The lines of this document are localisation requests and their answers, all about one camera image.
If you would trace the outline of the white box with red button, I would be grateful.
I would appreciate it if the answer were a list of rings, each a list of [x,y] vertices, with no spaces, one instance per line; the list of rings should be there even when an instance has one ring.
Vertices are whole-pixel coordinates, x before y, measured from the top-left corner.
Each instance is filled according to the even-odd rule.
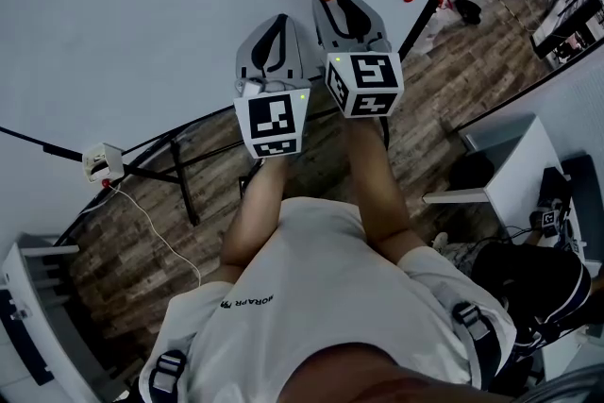
[[[116,180],[125,175],[122,150],[116,146],[99,143],[83,153],[82,167],[90,183]]]

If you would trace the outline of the person's right leg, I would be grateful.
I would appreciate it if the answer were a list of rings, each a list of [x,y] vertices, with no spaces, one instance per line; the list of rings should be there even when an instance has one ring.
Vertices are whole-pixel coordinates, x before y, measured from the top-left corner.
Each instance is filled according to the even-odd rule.
[[[431,247],[449,260],[459,271],[470,277],[482,245],[481,243],[452,243],[446,232],[440,232],[433,239]]]

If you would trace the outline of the black folding table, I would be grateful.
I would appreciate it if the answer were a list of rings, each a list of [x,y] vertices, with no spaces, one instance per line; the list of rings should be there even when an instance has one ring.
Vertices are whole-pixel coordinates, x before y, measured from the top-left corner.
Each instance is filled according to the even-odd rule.
[[[555,68],[604,39],[604,0],[555,0],[530,35],[539,59]]]

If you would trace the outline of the clear water jug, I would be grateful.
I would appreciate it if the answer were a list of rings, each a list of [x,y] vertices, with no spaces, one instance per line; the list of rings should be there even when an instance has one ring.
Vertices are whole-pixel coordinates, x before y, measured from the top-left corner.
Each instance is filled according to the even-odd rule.
[[[425,52],[429,52],[433,48],[437,35],[456,19],[456,12],[451,0],[437,0],[437,8],[427,24],[428,33],[425,38]]]

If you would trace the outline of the person's chin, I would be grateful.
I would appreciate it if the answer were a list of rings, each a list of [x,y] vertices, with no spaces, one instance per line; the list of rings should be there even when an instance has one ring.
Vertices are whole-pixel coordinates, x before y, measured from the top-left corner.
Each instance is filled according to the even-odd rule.
[[[307,358],[277,403],[512,403],[512,398],[429,378],[367,344],[339,344]]]

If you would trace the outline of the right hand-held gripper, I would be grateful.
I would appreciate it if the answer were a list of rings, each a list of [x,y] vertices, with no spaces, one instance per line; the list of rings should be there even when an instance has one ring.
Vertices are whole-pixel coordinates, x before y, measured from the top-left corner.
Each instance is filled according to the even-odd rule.
[[[400,102],[404,80],[381,16],[363,0],[312,0],[325,51],[325,84],[346,118],[388,117]]]

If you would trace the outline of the black whiteboard stand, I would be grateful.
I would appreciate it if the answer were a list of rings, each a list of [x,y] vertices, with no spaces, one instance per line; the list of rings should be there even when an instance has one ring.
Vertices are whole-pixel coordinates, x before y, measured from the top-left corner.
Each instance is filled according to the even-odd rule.
[[[222,115],[223,113],[230,112],[233,110],[234,110],[233,106],[228,106],[226,108],[219,109],[213,113],[210,113],[208,115],[202,116],[197,119],[194,119],[194,120],[190,121],[189,123],[186,123],[182,126],[178,126],[161,135],[158,135],[148,142],[141,143],[137,147],[142,147],[146,144],[154,142],[153,146],[148,149],[150,154],[151,154],[153,148],[161,148],[165,144],[168,143],[170,145],[170,153],[171,153],[172,160],[173,160],[173,166],[169,167],[168,169],[165,169],[164,171],[161,171],[161,172],[154,172],[152,170],[142,168],[138,162],[133,161],[131,163],[125,164],[125,175],[123,176],[123,178],[126,178],[128,176],[138,176],[138,177],[148,178],[148,179],[152,179],[152,180],[156,180],[156,181],[160,181],[160,182],[176,184],[181,191],[182,200],[183,200],[189,221],[193,227],[196,227],[200,223],[200,218],[196,214],[196,212],[193,208],[193,202],[191,200],[191,195],[190,195],[189,186],[188,186],[188,180],[186,178],[186,173],[185,173],[186,169],[197,163],[200,163],[205,160],[209,160],[215,156],[222,155],[232,149],[242,146],[243,140],[238,140],[237,142],[227,144],[225,146],[216,148],[214,150],[210,150],[209,152],[207,152],[205,154],[193,157],[192,159],[189,159],[189,160],[182,160],[180,157],[180,148],[177,143],[177,137],[179,135],[181,135],[183,132],[185,132],[191,126],[203,124],[203,123],[207,122],[208,120],[211,120],[217,116]]]

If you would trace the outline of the dark blue mat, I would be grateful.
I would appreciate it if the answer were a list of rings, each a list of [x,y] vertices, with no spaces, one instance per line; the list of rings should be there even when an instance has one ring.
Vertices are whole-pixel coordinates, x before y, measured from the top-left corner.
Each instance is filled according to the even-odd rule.
[[[564,160],[562,168],[570,176],[581,239],[587,243],[585,258],[604,261],[604,199],[593,159],[579,153]]]

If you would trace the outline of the small white module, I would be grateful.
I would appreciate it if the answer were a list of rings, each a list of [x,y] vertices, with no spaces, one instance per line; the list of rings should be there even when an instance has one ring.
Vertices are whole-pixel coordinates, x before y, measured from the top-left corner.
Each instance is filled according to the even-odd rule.
[[[264,84],[258,79],[238,79],[235,89],[240,97],[256,97],[263,93]]]

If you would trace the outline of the person's left forearm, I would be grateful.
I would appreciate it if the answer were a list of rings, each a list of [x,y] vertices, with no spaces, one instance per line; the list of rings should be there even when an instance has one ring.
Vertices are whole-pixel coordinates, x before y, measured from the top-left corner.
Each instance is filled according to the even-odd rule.
[[[245,267],[276,231],[287,180],[288,159],[267,159],[246,186],[227,229],[220,253],[222,265]]]

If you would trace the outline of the spare hand-held gripper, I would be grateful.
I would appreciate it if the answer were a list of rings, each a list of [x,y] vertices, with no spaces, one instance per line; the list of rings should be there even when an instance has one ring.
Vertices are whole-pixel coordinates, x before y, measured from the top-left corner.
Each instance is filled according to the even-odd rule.
[[[529,222],[544,238],[567,237],[571,233],[570,213],[570,206],[560,198],[545,199],[530,214]]]

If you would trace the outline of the person's right forearm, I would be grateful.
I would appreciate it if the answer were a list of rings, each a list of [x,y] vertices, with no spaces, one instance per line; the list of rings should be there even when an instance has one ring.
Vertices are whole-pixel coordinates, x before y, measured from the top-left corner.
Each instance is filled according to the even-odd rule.
[[[404,195],[374,120],[346,119],[344,137],[367,242],[383,252],[391,239],[410,228]]]

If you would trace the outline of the black bag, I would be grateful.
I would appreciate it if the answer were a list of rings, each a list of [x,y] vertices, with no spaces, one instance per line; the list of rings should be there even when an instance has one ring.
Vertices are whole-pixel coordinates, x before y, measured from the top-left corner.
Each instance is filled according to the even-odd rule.
[[[480,24],[482,9],[479,5],[469,0],[455,0],[454,6],[467,25]]]

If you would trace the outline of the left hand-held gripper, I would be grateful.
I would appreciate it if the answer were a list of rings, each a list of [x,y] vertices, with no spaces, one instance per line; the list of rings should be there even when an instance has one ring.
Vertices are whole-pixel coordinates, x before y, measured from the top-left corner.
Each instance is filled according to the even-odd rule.
[[[257,26],[237,51],[236,72],[239,78],[264,84],[260,95],[238,95],[233,101],[251,157],[261,160],[300,152],[311,83],[303,78],[296,22],[281,13]]]

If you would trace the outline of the white desk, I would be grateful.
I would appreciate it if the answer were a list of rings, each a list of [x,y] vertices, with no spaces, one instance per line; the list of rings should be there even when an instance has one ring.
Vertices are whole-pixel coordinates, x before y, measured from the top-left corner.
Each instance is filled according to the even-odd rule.
[[[482,186],[426,193],[427,204],[488,204],[512,243],[524,243],[529,215],[537,209],[544,169],[561,170],[561,162],[539,118],[533,114],[498,125],[466,128],[461,132],[470,154],[484,154],[495,173]]]

